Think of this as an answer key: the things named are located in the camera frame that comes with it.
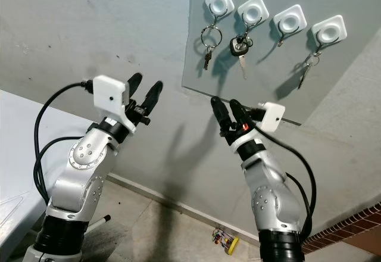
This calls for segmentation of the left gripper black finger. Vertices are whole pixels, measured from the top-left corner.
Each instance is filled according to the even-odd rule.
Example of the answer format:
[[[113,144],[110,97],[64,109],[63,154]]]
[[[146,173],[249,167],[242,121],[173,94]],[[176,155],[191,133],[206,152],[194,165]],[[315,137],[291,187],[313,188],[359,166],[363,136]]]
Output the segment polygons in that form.
[[[143,76],[142,76],[141,73],[135,73],[126,82],[127,88],[128,88],[127,91],[129,93],[127,99],[129,101],[133,101],[132,96],[133,96],[134,93],[136,93],[137,88],[139,87],[139,85],[140,85],[140,83],[142,81],[142,78],[143,78]]]
[[[160,93],[163,91],[163,82],[158,80],[154,85],[149,89],[148,93],[145,95],[145,100],[143,102],[143,109],[146,113],[152,112],[156,104],[158,104],[158,99],[160,98]]]

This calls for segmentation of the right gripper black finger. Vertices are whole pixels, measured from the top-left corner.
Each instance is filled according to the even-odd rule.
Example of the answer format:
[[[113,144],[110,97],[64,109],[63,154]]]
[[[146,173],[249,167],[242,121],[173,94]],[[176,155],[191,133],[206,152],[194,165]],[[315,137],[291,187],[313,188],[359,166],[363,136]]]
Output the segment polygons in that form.
[[[231,123],[231,127],[245,127],[246,126],[246,110],[240,104],[237,99],[231,99],[229,102],[230,109],[232,111],[232,115],[236,119],[234,123]]]
[[[229,110],[227,109],[225,102],[223,102],[218,96],[212,96],[211,107],[213,108],[213,114],[215,115],[220,127],[229,127],[232,125],[232,120],[229,117]]]

